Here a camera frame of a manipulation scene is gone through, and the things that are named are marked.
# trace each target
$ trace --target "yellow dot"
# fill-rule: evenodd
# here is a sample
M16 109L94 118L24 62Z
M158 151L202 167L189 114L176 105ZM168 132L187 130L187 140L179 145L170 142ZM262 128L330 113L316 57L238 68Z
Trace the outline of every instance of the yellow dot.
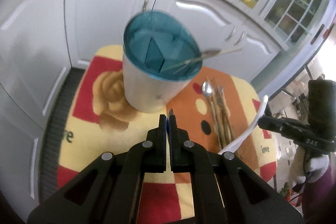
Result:
M196 100L196 108L197 108L197 111L201 113L202 115L207 114L208 107L207 107L207 104L202 99Z

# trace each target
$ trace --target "white glove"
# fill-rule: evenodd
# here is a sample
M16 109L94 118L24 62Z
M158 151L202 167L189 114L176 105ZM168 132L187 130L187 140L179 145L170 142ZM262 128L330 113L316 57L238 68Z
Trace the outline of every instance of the white glove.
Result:
M294 161L289 169L289 184L290 187L294 187L296 184L302 184L305 182L306 177L303 172L303 157L305 150L299 146L294 156ZM316 158L312 158L305 165L306 172L310 172L308 179L309 183L316 182L327 171L329 166L328 155L321 155Z

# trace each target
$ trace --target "dark floor mat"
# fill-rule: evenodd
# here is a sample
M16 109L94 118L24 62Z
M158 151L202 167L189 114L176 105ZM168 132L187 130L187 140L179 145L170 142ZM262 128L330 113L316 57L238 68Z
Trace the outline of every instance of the dark floor mat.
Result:
M40 162L40 202L57 189L59 150L72 99L85 70L72 68L56 100L45 132Z

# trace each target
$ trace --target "black dot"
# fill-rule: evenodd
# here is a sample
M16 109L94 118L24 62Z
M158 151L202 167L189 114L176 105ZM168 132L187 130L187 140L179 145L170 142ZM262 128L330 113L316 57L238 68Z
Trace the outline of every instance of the black dot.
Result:
M210 135L211 127L206 120L201 121L201 128L205 135Z

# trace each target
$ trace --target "patterned tablecloth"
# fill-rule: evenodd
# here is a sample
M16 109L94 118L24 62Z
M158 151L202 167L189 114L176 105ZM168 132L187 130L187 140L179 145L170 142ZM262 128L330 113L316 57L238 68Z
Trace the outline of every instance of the patterned tablecloth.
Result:
M178 127L187 130L192 141L208 151L219 152L211 112L201 92L206 77L215 78L224 87L235 138L256 115L260 102L249 83L204 66L166 107L157 113L140 113L125 99L122 53L122 47L116 45L99 49L81 80L64 131L57 175L59 188L103 152L123 153L144 141L147 131L158 126L159 115L167 115L170 108ZM257 127L238 151L241 159L265 181L273 177L276 148L268 131ZM190 175L173 174L167 156L165 173L145 174L138 223L160 224L192 216Z

